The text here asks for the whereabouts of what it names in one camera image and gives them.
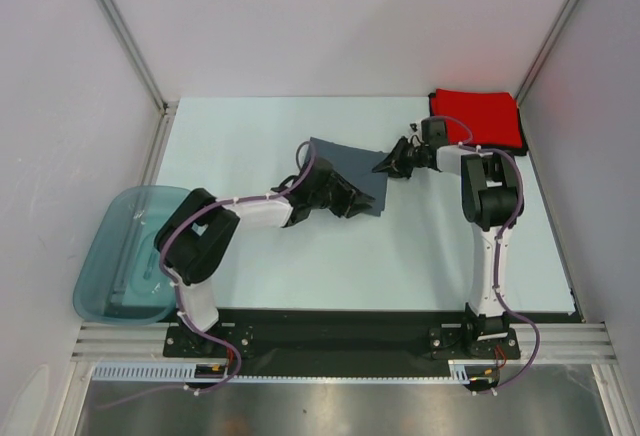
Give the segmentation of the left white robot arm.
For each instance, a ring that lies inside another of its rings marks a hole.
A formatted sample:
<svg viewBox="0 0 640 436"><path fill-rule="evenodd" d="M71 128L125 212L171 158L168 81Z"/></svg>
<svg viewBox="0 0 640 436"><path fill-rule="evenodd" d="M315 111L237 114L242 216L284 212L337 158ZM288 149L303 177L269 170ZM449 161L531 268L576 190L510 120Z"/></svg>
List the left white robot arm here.
<svg viewBox="0 0 640 436"><path fill-rule="evenodd" d="M342 176L326 159L313 156L299 172L256 196L219 200L204 188L191 191L158 231L159 269L169 279L177 316L188 329L186 343L197 354L214 353L221 332L211 278L241 230L292 227L314 210L352 218L375 198Z"/></svg>

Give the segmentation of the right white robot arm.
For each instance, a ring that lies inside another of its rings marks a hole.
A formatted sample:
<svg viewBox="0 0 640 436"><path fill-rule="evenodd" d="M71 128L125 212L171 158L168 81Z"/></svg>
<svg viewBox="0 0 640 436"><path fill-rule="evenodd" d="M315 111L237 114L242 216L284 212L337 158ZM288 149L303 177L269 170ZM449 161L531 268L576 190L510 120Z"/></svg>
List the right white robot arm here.
<svg viewBox="0 0 640 436"><path fill-rule="evenodd" d="M411 128L373 171L408 179L428 168L459 178L474 246L471 292L455 345L472 358L499 355L513 317L505 295L506 255L524 209L521 174L507 152L473 146L471 130L452 117L431 116Z"/></svg>

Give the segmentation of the grey t shirt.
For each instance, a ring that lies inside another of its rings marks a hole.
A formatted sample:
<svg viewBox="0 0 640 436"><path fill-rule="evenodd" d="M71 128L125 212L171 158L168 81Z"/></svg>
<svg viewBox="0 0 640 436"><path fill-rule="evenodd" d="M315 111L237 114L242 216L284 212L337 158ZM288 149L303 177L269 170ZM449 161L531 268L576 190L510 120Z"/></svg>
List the grey t shirt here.
<svg viewBox="0 0 640 436"><path fill-rule="evenodd" d="M329 161L334 169L361 192L374 198L366 215L380 217L385 209L387 195L387 176L375 173L373 168L386 154L311 137L316 155Z"/></svg>

